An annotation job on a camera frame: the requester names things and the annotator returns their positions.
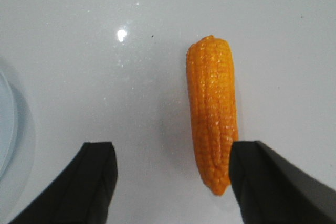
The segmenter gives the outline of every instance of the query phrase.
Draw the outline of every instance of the white surface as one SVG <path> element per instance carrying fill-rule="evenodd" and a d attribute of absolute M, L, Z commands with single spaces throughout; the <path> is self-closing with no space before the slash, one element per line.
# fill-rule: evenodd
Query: white surface
<path fill-rule="evenodd" d="M 12 156 L 16 141 L 16 111 L 12 89 L 0 70 L 0 179 Z"/>
<path fill-rule="evenodd" d="M 336 188 L 335 21 L 336 0 L 0 0 L 0 63 L 27 112 L 16 158 L 28 160 L 4 174 L 21 184 L 0 196 L 0 222 L 84 141 L 113 141 L 108 223 L 242 223 L 231 188 L 213 196 L 193 158 L 185 54 L 209 34 L 233 51 L 240 138 Z"/>

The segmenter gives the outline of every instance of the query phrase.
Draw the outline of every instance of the white table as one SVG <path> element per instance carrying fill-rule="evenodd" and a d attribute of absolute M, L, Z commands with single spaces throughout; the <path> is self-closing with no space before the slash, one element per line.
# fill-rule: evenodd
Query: white table
<path fill-rule="evenodd" d="M 117 151 L 107 223 L 242 223 L 193 157 L 185 54 L 209 34 L 233 51 L 240 138 L 335 189 L 335 21 L 336 0 L 0 0 L 0 68 L 20 101 L 0 223 L 85 141 Z"/>

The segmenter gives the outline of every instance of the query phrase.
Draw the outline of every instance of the yellow corn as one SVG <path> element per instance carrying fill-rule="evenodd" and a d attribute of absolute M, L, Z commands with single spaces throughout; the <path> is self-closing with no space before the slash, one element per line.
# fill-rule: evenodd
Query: yellow corn
<path fill-rule="evenodd" d="M 230 185 L 229 156 L 238 140 L 234 65 L 229 44 L 208 36 L 190 46 L 187 79 L 198 171 L 215 195 Z"/>

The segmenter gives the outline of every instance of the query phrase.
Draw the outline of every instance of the corn on the cob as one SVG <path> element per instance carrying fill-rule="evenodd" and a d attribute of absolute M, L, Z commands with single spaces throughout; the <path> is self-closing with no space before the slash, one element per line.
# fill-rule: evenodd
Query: corn on the cob
<path fill-rule="evenodd" d="M 190 46 L 187 79 L 198 171 L 215 195 L 230 185 L 229 156 L 238 140 L 234 65 L 229 44 L 208 36 Z"/>

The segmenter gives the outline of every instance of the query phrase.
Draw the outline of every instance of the plate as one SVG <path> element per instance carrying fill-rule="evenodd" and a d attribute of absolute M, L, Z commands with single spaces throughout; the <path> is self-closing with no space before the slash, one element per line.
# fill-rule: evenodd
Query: plate
<path fill-rule="evenodd" d="M 17 134 L 16 104 L 11 87 L 0 71 L 0 179 L 13 153 Z"/>

